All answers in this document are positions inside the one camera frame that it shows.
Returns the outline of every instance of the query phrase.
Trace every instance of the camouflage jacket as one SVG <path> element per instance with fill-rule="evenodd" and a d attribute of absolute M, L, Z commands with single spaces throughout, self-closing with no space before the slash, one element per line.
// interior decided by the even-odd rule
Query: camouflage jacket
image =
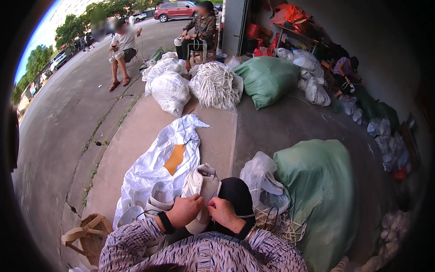
<path fill-rule="evenodd" d="M 183 30 L 189 31 L 194 27 L 197 38 L 205 40 L 208 46 L 214 45 L 213 35 L 216 33 L 216 16 L 214 13 L 203 16 L 203 18 L 201 18 L 201 16 L 196 16 L 183 28 Z"/>

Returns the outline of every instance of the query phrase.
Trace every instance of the wicker basket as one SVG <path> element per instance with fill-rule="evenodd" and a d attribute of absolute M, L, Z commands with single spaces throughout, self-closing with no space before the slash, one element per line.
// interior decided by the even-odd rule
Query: wicker basket
<path fill-rule="evenodd" d="M 64 246 L 86 256 L 91 265 L 98 267 L 101 250 L 106 244 L 107 235 L 111 232 L 113 229 L 109 221 L 104 216 L 93 213 L 81 221 L 80 227 L 73 228 L 62 235 L 61 241 Z M 83 250 L 73 245 L 77 239 Z"/>

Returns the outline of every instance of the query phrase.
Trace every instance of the white t-shirt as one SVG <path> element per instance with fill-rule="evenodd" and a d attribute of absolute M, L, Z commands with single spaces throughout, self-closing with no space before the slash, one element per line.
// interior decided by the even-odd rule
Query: white t-shirt
<path fill-rule="evenodd" d="M 112 38 L 112 43 L 113 44 L 116 40 L 119 41 L 119 49 L 120 50 L 125 50 L 128 48 L 133 48 L 134 44 L 135 44 L 135 39 L 136 39 L 136 27 L 134 27 L 134 25 L 132 24 L 127 24 L 126 25 L 126 33 L 125 35 L 121 36 L 118 33 L 115 33 L 115 36 Z"/>

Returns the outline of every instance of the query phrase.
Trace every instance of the road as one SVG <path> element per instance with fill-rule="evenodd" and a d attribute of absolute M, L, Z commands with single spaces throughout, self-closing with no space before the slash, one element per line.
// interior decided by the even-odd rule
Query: road
<path fill-rule="evenodd" d="M 136 26 L 143 27 L 143 42 L 136 38 L 139 58 L 142 55 L 149 58 L 160 46 L 172 48 L 174 38 L 181 34 L 186 23 L 186 20 L 159 23 L 153 19 L 137 23 Z M 86 178 L 76 181 L 74 177 L 81 168 L 79 162 L 85 159 L 84 155 L 91 154 L 91 151 L 84 153 L 84 145 L 93 139 L 101 118 L 112 108 L 115 111 L 114 101 L 129 87 L 119 85 L 113 92 L 107 90 L 112 81 L 108 61 L 110 41 L 108 35 L 101 43 L 95 43 L 94 49 L 78 53 L 55 72 L 34 98 L 20 124 L 14 188 L 35 243 L 56 270 L 65 270 L 60 261 L 60 236 L 68 230 L 62 230 L 64 207 L 68 204 L 80 216 L 83 188 L 88 183 L 88 172 L 95 165 L 86 165 Z M 136 60 L 127 64 L 132 79 L 139 78 L 140 65 Z M 118 79 L 122 81 L 122 74 L 118 74 Z M 141 94 L 143 89 L 144 83 L 139 79 L 130 83 L 128 93 Z M 118 115 L 127 113 L 130 103 L 124 104 L 117 104 Z M 116 130 L 115 124 L 106 125 L 105 137 L 113 136 Z M 98 152 L 95 157 L 101 158 Z"/>

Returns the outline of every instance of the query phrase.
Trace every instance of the sky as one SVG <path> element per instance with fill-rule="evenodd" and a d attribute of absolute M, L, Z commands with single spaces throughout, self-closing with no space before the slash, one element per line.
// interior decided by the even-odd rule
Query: sky
<path fill-rule="evenodd" d="M 55 0 L 51 7 L 47 10 L 44 17 L 42 17 L 38 26 L 33 31 L 23 54 L 21 55 L 20 63 L 18 64 L 17 71 L 15 72 L 15 82 L 18 82 L 20 78 L 26 73 L 27 58 L 30 56 L 30 52 L 40 44 L 48 46 L 54 43 L 54 30 L 50 27 L 49 20 L 56 11 L 62 0 Z"/>

